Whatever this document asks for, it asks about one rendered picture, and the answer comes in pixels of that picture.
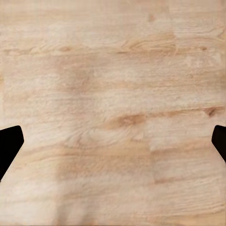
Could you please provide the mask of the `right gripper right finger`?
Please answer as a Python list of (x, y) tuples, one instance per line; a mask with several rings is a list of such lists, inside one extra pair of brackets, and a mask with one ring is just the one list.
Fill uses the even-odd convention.
[(212, 143), (226, 162), (226, 127), (216, 125), (212, 135)]

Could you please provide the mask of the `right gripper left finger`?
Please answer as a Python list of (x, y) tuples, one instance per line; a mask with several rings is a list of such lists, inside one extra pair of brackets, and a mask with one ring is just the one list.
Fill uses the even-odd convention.
[(0, 181), (24, 143), (19, 125), (0, 130)]

